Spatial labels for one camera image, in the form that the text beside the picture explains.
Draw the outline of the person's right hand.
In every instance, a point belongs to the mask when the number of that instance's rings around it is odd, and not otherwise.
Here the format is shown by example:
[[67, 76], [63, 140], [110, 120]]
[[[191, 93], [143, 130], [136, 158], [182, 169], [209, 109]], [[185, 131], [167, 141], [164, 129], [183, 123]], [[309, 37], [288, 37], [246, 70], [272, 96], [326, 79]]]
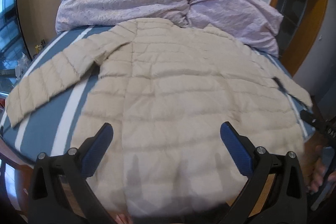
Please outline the person's right hand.
[[302, 173], [308, 191], [318, 192], [323, 184], [327, 168], [322, 163], [322, 149], [326, 147], [327, 139], [315, 132], [305, 143], [305, 152], [302, 160]]

